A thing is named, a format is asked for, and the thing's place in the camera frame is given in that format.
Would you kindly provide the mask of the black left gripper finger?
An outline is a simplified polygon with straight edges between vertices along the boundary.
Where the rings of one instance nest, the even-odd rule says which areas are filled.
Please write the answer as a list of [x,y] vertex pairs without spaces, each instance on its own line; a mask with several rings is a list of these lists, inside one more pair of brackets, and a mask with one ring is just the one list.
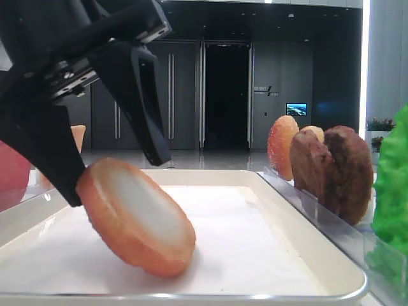
[[157,93],[158,59],[147,47],[116,42],[94,52],[89,62],[127,118],[152,166],[171,159]]
[[85,165],[60,100],[45,91],[9,105],[1,101],[1,141],[37,167],[70,206],[80,207],[76,186]]

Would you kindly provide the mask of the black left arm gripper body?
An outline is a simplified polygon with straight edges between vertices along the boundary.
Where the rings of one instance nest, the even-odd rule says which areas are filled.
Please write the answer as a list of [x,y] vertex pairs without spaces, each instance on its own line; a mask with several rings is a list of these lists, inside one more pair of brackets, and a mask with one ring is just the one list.
[[12,62],[1,104],[61,92],[75,64],[110,39],[150,43],[170,32],[157,1],[1,1],[1,43]]

